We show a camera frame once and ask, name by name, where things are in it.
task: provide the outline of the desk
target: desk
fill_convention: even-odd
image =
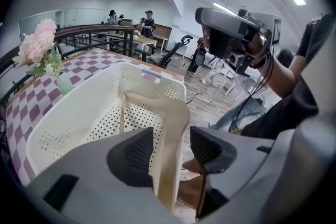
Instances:
[[[159,76],[184,81],[184,77],[149,63],[115,54],[114,52],[92,49],[64,61],[63,71],[67,73],[74,87],[91,78],[101,70],[118,62],[128,62]],[[24,186],[35,174],[26,158],[26,142],[33,128],[42,117],[62,98],[54,80],[39,76],[24,85],[8,102],[6,109],[7,139],[9,151],[18,178]]]
[[[124,35],[113,34],[112,36],[116,38],[124,39]],[[141,37],[141,36],[138,36],[138,38],[134,38],[133,36],[133,43],[141,45],[141,50],[144,50],[145,45],[150,44],[150,45],[156,46],[157,40],[146,38],[146,37]]]
[[[163,48],[165,49],[167,47],[168,38],[162,37],[162,36],[159,36],[159,35],[154,35],[154,37],[162,40],[161,51],[163,50]]]

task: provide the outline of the perforated basket wall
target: perforated basket wall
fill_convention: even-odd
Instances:
[[[119,134],[124,92],[184,102],[186,96],[186,88],[181,82],[128,63],[118,63],[99,72],[53,106],[29,136],[27,157],[35,174],[78,145]],[[128,100],[124,131],[149,126],[154,127],[151,170],[164,119],[149,105]]]

